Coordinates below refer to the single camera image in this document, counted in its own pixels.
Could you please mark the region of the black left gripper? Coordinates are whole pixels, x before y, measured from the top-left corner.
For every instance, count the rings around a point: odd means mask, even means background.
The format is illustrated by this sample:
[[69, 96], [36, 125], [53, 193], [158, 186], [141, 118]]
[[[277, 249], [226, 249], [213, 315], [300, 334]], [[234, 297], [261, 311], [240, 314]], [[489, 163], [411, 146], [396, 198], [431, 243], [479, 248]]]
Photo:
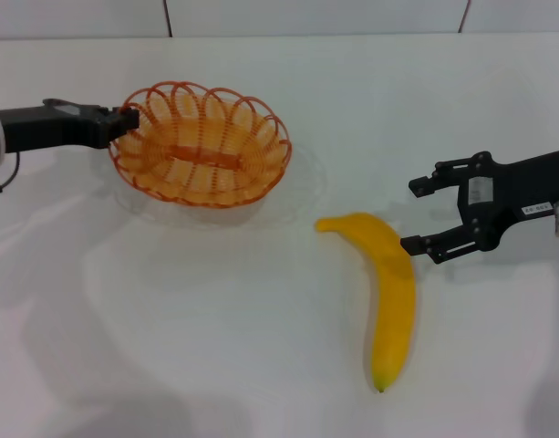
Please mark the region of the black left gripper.
[[[103, 125], [108, 118], [108, 129]], [[82, 105], [62, 99], [44, 99], [41, 106], [0, 109], [5, 152], [34, 151], [66, 145], [107, 149], [140, 126], [140, 112], [127, 107]]]

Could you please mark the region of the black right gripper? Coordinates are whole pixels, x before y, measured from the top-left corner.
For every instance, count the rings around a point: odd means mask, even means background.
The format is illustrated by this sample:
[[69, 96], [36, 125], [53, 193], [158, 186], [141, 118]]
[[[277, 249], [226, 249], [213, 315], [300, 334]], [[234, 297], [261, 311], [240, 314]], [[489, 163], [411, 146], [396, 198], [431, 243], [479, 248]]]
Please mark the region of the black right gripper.
[[435, 235], [402, 237], [410, 256], [436, 265], [476, 251], [495, 249], [515, 224], [551, 215], [559, 236], [559, 151], [500, 164], [488, 152], [475, 158], [437, 162], [430, 177], [409, 182], [415, 196], [458, 188], [462, 225]]

